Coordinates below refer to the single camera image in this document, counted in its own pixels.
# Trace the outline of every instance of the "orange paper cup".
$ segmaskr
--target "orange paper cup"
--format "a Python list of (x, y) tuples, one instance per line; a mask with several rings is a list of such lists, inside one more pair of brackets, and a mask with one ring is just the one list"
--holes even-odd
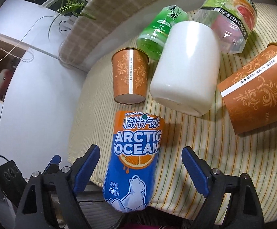
[(218, 85), (236, 134), (277, 121), (277, 43)]
[(145, 101), (149, 58), (137, 48), (124, 48), (112, 57), (114, 100), (121, 104)]

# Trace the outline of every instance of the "polar bear illustration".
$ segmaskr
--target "polar bear illustration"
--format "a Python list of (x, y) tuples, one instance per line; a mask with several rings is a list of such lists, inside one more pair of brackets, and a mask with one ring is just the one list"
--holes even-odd
[(109, 202), (116, 210), (120, 212), (130, 212), (134, 210), (143, 210), (146, 207), (146, 184), (134, 175), (129, 179), (129, 192), (121, 200), (109, 199)]

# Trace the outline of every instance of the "arctic ocean soda bottle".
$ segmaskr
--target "arctic ocean soda bottle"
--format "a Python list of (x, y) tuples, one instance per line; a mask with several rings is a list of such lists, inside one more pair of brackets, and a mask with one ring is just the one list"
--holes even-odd
[(111, 158), (103, 184), (104, 199), (117, 211), (143, 210), (152, 198), (165, 121), (143, 112), (118, 111)]

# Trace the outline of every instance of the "green tea bottle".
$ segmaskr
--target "green tea bottle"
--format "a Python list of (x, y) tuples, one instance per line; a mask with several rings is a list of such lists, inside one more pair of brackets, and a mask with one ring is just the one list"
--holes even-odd
[(137, 47), (154, 60), (159, 60), (170, 29), (178, 22), (188, 21), (188, 14), (176, 5), (171, 5), (153, 19), (139, 35)]

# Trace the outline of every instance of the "white stripe on cup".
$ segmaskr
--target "white stripe on cup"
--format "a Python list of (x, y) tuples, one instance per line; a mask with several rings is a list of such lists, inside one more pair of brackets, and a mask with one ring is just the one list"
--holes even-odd
[(253, 80), (254, 78), (258, 77), (261, 73), (265, 72), (267, 69), (272, 67), (277, 63), (277, 55), (270, 59), (268, 62), (266, 62), (264, 65), (260, 66), (258, 69), (247, 75), (245, 78), (241, 79), (237, 83), (233, 84), (231, 87), (227, 88), (226, 90), (221, 92), (221, 96), (225, 97), (229, 93), (232, 93), (233, 91), (237, 90), (241, 86), (245, 85), (249, 81)]
[(129, 94), (133, 94), (133, 49), (129, 50)]

